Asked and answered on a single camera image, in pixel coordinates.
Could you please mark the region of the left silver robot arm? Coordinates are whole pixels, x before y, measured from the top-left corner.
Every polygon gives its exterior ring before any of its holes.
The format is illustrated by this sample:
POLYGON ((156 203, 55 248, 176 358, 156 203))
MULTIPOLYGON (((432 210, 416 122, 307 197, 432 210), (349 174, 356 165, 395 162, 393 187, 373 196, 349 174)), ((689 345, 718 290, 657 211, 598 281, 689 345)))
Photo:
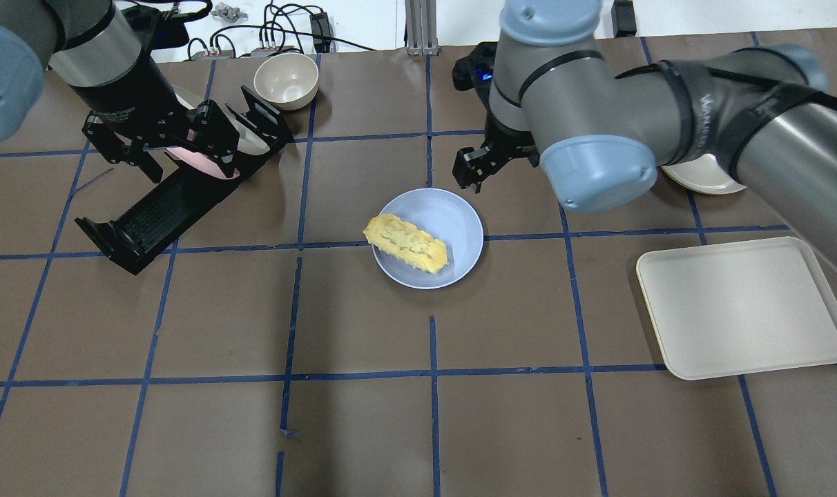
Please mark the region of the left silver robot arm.
POLYGON ((0 1, 0 142, 11 138, 52 70, 90 109, 88 141, 109 163, 162 168, 147 148, 181 148, 232 179, 239 133, 216 104, 192 110, 160 72, 150 47, 112 1, 0 1))

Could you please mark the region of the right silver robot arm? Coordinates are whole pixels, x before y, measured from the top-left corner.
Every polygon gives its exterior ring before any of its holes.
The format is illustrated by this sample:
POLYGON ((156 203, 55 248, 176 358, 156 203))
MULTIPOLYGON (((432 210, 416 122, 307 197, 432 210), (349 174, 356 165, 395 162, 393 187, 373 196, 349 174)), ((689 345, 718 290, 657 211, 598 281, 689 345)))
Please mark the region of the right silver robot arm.
POLYGON ((507 1, 498 42, 457 62, 454 85, 487 108, 481 147, 456 154, 460 188, 526 158, 566 212, 601 212, 645 194, 659 168, 712 154, 837 270, 837 97, 814 53, 748 47, 614 76, 593 38, 599 9, 507 1))

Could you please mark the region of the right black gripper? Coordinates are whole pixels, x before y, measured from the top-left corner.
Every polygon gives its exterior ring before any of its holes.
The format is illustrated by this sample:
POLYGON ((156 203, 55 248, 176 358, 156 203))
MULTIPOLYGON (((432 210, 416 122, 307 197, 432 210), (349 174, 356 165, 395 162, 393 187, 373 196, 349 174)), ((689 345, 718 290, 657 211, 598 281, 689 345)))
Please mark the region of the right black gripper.
POLYGON ((488 177, 497 174, 510 161, 525 158, 533 168, 541 163, 531 133, 505 126, 488 114, 481 147, 460 148, 454 156, 452 174, 460 189, 472 189, 479 194, 488 177))

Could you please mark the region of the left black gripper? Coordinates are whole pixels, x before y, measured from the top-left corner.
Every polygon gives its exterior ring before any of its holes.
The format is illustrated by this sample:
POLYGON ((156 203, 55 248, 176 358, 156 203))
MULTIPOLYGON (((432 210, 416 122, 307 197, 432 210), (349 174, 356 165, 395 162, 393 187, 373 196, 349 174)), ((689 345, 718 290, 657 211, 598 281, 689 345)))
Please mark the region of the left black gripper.
POLYGON ((110 99, 88 98, 90 113, 83 133, 110 164, 137 167, 154 184, 162 182, 163 169, 147 148, 182 147, 207 155, 231 177, 240 135, 214 101, 188 109, 176 97, 168 101, 120 104, 110 99))

